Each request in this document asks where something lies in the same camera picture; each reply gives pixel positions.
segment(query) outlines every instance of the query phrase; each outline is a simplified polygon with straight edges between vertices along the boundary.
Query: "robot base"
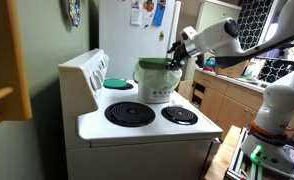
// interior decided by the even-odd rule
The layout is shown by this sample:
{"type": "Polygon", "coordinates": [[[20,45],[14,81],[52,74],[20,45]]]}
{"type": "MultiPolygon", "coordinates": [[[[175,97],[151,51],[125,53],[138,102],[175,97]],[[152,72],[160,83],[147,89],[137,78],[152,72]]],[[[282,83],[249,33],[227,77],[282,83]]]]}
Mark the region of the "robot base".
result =
{"type": "Polygon", "coordinates": [[[275,146],[248,135],[240,148],[253,163],[294,179],[294,150],[291,146],[275,146]]]}

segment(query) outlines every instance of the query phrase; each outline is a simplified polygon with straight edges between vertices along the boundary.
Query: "oven door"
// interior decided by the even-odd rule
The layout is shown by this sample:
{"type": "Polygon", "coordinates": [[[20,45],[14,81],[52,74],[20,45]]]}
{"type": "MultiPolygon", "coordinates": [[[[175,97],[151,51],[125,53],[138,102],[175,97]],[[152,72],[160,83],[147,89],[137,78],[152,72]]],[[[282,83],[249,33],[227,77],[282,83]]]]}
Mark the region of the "oven door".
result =
{"type": "Polygon", "coordinates": [[[192,140],[67,151],[70,180],[198,180],[212,141],[192,140]]]}

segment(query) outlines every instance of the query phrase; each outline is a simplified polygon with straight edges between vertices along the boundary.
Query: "drawer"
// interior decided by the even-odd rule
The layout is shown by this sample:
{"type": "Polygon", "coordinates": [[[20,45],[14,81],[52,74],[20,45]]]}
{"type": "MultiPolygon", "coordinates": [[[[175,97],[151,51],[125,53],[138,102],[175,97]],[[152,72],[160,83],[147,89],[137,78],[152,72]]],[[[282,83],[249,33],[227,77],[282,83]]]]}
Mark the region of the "drawer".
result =
{"type": "Polygon", "coordinates": [[[195,71],[194,81],[221,94],[225,94],[228,85],[227,81],[202,73],[200,71],[195,71]]]}
{"type": "Polygon", "coordinates": [[[228,84],[226,96],[247,107],[252,108],[255,111],[258,111],[264,102],[262,93],[238,86],[233,83],[228,84]]]}

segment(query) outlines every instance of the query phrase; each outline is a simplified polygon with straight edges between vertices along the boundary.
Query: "wooden cabinet door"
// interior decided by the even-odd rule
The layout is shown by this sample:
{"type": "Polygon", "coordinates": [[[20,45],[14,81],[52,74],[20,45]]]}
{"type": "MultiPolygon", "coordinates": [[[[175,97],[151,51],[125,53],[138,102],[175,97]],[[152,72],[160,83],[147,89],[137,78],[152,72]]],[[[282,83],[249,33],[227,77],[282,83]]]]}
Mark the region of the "wooden cabinet door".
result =
{"type": "Polygon", "coordinates": [[[255,117],[256,111],[225,97],[215,121],[215,123],[223,129],[221,139],[225,138],[231,125],[240,128],[247,127],[249,122],[255,117]]]}
{"type": "Polygon", "coordinates": [[[224,96],[216,91],[206,88],[204,98],[201,102],[200,111],[213,122],[216,121],[224,96]]]}

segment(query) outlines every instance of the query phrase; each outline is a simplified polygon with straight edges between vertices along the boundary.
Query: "stovetop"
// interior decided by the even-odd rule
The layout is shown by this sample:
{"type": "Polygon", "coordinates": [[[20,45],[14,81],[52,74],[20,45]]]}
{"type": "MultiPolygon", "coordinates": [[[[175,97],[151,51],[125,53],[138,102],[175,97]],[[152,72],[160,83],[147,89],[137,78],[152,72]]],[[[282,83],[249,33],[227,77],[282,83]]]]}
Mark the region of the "stovetop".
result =
{"type": "Polygon", "coordinates": [[[77,130],[78,135],[85,140],[112,142],[117,139],[129,140],[130,138],[152,138],[157,137],[158,140],[188,140],[219,137],[222,130],[210,121],[205,115],[191,105],[178,93],[174,92],[169,103],[162,104],[144,104],[138,99],[138,85],[133,81],[129,81],[134,85],[130,90],[102,90],[99,97],[99,108],[97,111],[78,116],[77,130]],[[123,127],[110,122],[105,116],[105,110],[111,104],[118,102],[135,102],[150,107],[155,113],[155,120],[146,126],[141,127],[123,127]],[[163,108],[168,106],[182,105],[183,108],[195,113],[198,118],[196,124],[180,125],[165,119],[161,113],[163,108]]]}

